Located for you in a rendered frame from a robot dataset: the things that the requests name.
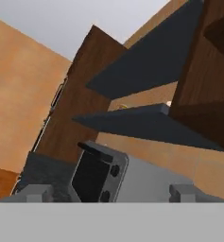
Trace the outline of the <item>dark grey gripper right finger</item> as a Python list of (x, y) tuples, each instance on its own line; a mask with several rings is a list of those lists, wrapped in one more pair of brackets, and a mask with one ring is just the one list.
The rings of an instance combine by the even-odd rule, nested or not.
[(224, 202), (224, 199), (205, 194), (193, 184), (171, 184), (169, 186), (170, 202)]

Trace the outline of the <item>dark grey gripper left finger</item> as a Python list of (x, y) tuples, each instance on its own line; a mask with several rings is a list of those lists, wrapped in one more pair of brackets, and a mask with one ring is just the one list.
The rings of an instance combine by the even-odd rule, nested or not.
[(0, 199), (0, 202), (52, 202), (53, 200), (51, 184), (29, 184), (21, 192)]

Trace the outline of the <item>tall brown wooden cabinet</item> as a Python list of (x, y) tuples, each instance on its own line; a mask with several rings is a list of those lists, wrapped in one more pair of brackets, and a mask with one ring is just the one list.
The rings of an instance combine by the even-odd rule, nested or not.
[(111, 101), (86, 84), (118, 59), (127, 48), (97, 26), (92, 26), (67, 72), (63, 90), (45, 127), (35, 153), (76, 163), (78, 142), (95, 141), (98, 132), (75, 122), (77, 115), (106, 112)]

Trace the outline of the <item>silver toaster oven black door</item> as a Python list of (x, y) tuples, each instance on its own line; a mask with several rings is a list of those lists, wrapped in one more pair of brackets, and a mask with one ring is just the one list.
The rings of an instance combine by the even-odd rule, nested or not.
[(183, 175), (92, 141), (82, 149), (69, 192), (74, 202), (169, 202), (171, 184), (192, 184)]

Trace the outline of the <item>dark grey wall shelf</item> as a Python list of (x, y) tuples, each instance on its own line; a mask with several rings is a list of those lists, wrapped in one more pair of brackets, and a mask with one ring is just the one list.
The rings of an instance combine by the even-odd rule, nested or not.
[(105, 133), (224, 151), (219, 144), (175, 121), (168, 113), (169, 107), (159, 103), (112, 112), (81, 114), (74, 116), (73, 120)]
[(87, 87), (116, 99), (177, 81), (203, 7), (204, 0), (188, 0), (95, 75)]

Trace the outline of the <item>brown wooden wall cabinet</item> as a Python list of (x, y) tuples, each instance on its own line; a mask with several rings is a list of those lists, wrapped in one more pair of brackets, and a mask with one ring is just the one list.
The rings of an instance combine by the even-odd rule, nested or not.
[(224, 0), (204, 0), (170, 116), (224, 149), (224, 55), (205, 36), (224, 17)]

